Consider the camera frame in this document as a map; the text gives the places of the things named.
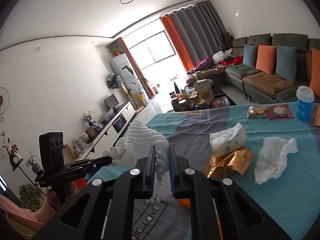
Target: pink sleeve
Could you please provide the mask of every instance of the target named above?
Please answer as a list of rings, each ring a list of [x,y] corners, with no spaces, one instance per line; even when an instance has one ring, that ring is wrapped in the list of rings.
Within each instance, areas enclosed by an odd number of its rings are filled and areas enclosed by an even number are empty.
[[[56,214],[56,211],[50,206],[48,200],[45,200],[44,205],[34,214],[38,222],[45,224]]]
[[[7,211],[9,217],[34,231],[38,231],[56,213],[47,200],[42,208],[33,213],[28,209],[18,207],[9,199],[0,195],[0,211],[5,213],[4,210]]]

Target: blue pillow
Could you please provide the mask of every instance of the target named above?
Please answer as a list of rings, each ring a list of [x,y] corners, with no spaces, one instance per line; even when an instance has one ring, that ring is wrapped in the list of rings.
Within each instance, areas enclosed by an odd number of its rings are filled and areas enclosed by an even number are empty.
[[[252,67],[256,65],[256,59],[257,59],[257,45],[244,45],[244,51],[243,51],[243,65],[247,67]]]
[[[277,45],[276,75],[290,81],[293,84],[296,81],[296,74],[296,47],[286,47]]]

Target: blue water bottle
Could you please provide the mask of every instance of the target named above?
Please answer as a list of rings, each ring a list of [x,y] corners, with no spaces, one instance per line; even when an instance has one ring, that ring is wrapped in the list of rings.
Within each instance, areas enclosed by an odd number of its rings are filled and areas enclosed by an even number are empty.
[[[297,117],[306,122],[310,119],[311,109],[315,95],[311,88],[300,86],[297,89]]]

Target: curtain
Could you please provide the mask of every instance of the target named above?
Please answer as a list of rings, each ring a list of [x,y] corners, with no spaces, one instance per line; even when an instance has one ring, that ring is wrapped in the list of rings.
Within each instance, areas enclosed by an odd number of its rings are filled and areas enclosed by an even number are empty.
[[[131,55],[127,45],[124,43],[123,38],[120,37],[119,39],[115,40],[113,43],[111,43],[110,47],[111,47],[111,49],[117,49],[117,48],[122,49],[121,53],[125,53],[127,55],[127,57],[132,65],[134,71],[136,72],[141,84],[143,84],[143,88],[144,88],[145,92],[147,93],[147,96],[149,98],[153,98],[156,94],[154,93],[153,89],[149,86],[148,81],[143,76],[141,69],[139,68],[138,64],[136,63],[133,56]]]
[[[209,1],[197,3],[170,14],[175,28],[189,51],[193,65],[212,57],[223,46],[226,32],[216,10]]]
[[[163,17],[160,17],[160,21],[162,22],[167,34],[169,35],[177,54],[180,57],[180,60],[183,64],[183,67],[186,71],[190,70],[194,67],[194,64],[192,62],[192,59],[190,57],[190,54],[188,52],[188,49],[184,45],[184,42],[182,40],[182,37],[180,36],[179,31],[177,30],[174,22],[172,21],[172,18],[170,15],[165,15]]]

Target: white bottle cap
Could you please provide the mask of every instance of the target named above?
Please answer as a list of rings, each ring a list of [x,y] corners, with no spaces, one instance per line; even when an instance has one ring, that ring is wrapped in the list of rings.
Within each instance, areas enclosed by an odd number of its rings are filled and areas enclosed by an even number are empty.
[[[312,103],[315,100],[315,95],[311,88],[306,86],[300,86],[297,89],[297,98],[306,103]]]

